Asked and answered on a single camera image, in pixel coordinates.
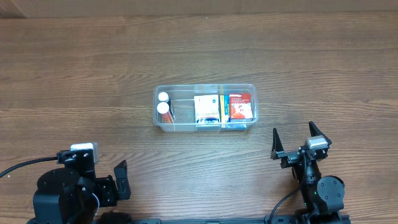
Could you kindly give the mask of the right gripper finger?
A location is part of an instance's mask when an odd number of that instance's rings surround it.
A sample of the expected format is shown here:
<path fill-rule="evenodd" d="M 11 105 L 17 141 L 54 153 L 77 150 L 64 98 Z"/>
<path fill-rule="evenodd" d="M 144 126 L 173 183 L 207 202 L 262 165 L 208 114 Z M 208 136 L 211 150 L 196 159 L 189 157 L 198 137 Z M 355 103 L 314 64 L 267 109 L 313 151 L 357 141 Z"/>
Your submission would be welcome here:
<path fill-rule="evenodd" d="M 272 138 L 272 149 L 271 149 L 271 159 L 280 159 L 281 155 L 284 153 L 284 148 L 282 142 L 280 140 L 277 129 L 273 130 L 273 138 Z"/>
<path fill-rule="evenodd" d="M 317 128 L 317 126 L 315 125 L 315 123 L 313 121 L 310 121 L 308 123 L 308 125 L 309 125 L 309 129 L 310 129 L 310 134 L 312 137 L 323 136 L 325 138 L 326 142 L 328 143 L 328 146 L 332 145 L 332 141 Z"/>

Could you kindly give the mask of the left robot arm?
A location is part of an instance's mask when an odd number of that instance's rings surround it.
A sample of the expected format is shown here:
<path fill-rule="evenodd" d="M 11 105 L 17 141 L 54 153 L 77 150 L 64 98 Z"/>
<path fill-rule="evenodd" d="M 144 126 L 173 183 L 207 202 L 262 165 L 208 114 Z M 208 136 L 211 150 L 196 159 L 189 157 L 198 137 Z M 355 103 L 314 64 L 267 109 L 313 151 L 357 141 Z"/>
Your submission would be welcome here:
<path fill-rule="evenodd" d="M 33 196 L 35 217 L 29 223 L 92 223 L 99 208 L 130 199 L 125 160 L 114 167 L 115 178 L 97 178 L 93 162 L 70 160 L 64 165 L 38 179 Z"/>

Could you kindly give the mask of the dark bottle white cap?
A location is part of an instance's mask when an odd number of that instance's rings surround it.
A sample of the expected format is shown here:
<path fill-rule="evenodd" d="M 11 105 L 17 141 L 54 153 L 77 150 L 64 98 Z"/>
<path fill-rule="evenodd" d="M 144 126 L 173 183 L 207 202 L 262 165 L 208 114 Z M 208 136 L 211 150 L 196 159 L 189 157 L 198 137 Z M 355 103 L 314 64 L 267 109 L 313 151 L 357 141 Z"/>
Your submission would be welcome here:
<path fill-rule="evenodd" d="M 169 110 L 170 110 L 170 114 L 172 115 L 172 117 L 174 117 L 174 112 L 172 109 L 172 103 L 171 103 L 171 99 L 169 97 L 169 94 L 162 91 L 158 94 L 158 100 L 160 102 L 166 102 L 169 105 Z"/>

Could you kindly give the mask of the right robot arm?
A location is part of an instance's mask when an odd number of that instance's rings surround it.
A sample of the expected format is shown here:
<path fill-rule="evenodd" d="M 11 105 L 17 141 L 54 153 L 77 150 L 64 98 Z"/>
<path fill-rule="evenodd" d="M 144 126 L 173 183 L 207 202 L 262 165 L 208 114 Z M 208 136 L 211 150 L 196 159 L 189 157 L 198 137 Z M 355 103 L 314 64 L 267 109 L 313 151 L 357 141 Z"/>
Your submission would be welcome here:
<path fill-rule="evenodd" d="M 280 160 L 281 168 L 291 168 L 298 182 L 297 189 L 281 199 L 264 219 L 265 223 L 350 223 L 349 216 L 341 215 L 344 209 L 345 183 L 337 176 L 322 176 L 318 161 L 328 157 L 332 141 L 309 122 L 311 136 L 297 151 L 284 151 L 276 128 L 273 129 L 271 159 Z M 276 210 L 289 197 L 300 192 L 305 207 L 293 215 L 276 215 Z"/>

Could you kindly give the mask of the blue yellow VapoDrops box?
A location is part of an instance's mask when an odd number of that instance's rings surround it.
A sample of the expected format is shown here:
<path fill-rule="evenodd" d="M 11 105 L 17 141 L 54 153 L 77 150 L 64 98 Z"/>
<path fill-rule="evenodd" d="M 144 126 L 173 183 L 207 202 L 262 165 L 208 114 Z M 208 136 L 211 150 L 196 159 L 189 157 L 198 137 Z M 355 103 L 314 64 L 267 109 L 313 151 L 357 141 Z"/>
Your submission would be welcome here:
<path fill-rule="evenodd" d="M 230 121 L 229 95 L 220 95 L 220 116 L 222 123 Z"/>

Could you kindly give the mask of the clear plastic container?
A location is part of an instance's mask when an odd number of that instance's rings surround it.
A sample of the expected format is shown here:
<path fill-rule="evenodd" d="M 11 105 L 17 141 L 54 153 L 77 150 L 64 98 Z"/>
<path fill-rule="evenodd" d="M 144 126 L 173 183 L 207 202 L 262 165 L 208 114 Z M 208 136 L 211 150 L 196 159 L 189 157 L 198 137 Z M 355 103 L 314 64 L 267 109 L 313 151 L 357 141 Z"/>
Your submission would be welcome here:
<path fill-rule="evenodd" d="M 166 132 L 245 130 L 258 120 L 252 84 L 160 85 L 154 90 L 153 121 Z"/>

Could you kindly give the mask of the white blue Hansaplast box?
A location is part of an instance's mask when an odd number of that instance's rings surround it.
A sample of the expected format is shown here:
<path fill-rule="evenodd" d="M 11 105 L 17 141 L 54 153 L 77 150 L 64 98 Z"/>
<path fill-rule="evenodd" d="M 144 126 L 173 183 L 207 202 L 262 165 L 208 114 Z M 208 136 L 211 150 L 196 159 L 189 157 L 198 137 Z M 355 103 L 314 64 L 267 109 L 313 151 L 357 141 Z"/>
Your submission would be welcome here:
<path fill-rule="evenodd" d="M 196 124 L 220 122 L 220 103 L 218 95 L 194 96 Z"/>

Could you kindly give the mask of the red white small box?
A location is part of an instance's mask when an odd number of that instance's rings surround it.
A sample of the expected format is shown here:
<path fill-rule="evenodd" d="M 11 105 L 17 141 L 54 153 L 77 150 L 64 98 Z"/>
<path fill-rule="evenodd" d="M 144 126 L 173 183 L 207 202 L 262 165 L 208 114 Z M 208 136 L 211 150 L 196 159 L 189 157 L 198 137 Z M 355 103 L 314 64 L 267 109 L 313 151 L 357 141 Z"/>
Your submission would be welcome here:
<path fill-rule="evenodd" d="M 233 122 L 252 121 L 253 112 L 249 93 L 231 94 L 229 96 L 230 119 Z"/>

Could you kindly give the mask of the orange tube white cap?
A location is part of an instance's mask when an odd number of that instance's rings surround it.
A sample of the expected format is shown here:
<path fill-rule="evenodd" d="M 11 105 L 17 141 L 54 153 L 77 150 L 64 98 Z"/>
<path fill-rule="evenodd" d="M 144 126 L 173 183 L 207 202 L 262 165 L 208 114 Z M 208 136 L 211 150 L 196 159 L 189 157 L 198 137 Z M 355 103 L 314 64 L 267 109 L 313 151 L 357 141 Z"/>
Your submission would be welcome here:
<path fill-rule="evenodd" d="M 161 115 L 164 123 L 173 123 L 174 117 L 171 114 L 170 106 L 166 102 L 160 102 L 157 107 L 157 112 Z"/>

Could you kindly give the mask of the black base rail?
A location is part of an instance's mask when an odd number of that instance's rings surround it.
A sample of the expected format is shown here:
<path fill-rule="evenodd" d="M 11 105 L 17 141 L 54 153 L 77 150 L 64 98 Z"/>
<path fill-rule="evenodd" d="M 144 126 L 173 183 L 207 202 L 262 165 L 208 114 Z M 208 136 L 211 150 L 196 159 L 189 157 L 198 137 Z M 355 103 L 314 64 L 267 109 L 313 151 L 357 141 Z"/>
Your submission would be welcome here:
<path fill-rule="evenodd" d="M 92 221 L 95 224 L 266 224 L 269 223 L 269 216 L 264 218 L 222 218 L 222 219 L 185 219 L 185 220 L 161 220 L 159 218 L 133 219 L 128 213 L 108 212 Z M 299 223 L 293 215 L 274 215 L 271 223 L 289 224 Z M 343 223 L 350 224 L 349 215 L 341 216 L 341 220 L 333 218 L 332 221 L 318 221 L 315 223 Z"/>

